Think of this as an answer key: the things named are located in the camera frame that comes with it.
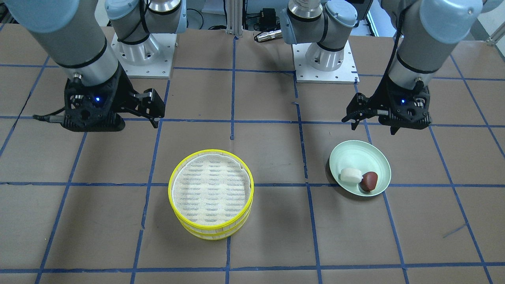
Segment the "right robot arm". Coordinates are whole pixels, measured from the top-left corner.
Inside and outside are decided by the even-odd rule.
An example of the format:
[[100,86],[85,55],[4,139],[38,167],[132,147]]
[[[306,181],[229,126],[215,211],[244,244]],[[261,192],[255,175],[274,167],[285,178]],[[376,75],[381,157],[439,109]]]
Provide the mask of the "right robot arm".
[[14,19],[65,72],[64,106],[33,119],[74,132],[117,132],[128,112],[158,128],[165,103],[153,88],[137,92],[118,56],[132,65],[151,63],[161,50],[154,34],[187,29],[184,0],[107,0],[115,29],[114,52],[95,18],[96,0],[6,0]]

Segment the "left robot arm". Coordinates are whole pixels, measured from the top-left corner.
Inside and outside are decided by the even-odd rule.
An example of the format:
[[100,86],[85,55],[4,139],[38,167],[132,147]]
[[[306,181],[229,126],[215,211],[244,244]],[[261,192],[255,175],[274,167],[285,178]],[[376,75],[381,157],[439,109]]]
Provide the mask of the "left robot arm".
[[[428,84],[468,34],[478,15],[496,9],[500,0],[381,0],[396,29],[384,75],[371,97],[357,92],[342,122],[355,130],[362,120],[378,117],[396,134],[400,128],[431,124]],[[321,71],[328,56],[342,56],[357,10],[345,0],[291,0],[280,14],[285,43],[310,43],[310,64]]]

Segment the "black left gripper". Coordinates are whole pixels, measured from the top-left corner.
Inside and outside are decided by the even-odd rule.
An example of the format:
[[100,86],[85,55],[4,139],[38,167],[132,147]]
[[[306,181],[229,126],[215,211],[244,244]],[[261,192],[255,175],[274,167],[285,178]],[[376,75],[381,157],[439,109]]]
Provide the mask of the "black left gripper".
[[422,130],[431,125],[430,92],[424,81],[414,82],[413,89],[403,88],[384,76],[372,97],[356,93],[346,108],[342,122],[352,120],[355,131],[361,121],[377,116],[395,135],[401,128]]

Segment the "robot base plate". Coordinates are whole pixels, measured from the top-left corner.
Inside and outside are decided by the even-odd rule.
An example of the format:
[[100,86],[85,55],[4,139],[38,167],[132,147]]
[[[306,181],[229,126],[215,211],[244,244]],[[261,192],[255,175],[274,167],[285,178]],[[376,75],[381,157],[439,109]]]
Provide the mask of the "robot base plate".
[[354,84],[360,81],[350,42],[342,50],[330,52],[317,43],[292,45],[298,83]]
[[114,34],[111,47],[129,78],[171,77],[176,34],[150,34],[144,43],[137,45],[119,43],[117,34]]

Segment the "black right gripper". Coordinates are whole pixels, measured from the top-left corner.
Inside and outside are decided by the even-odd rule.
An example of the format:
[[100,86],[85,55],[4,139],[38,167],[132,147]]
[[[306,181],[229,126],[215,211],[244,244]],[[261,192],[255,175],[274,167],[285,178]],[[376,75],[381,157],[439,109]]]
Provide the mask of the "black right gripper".
[[[120,106],[132,96],[130,106]],[[165,116],[165,104],[158,92],[150,88],[134,94],[121,65],[114,75],[97,86],[85,86],[82,79],[68,79],[64,89],[63,127],[74,132],[117,132],[125,127],[118,112],[147,118],[153,128]]]

